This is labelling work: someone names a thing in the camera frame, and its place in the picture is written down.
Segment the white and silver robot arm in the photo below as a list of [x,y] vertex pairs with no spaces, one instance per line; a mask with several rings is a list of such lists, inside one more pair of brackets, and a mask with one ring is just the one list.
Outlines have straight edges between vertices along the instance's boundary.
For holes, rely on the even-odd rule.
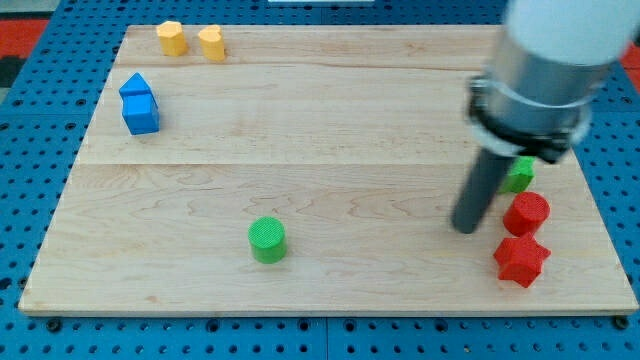
[[557,162],[588,130],[590,103],[639,29],[639,0],[513,0],[470,83],[481,162]]

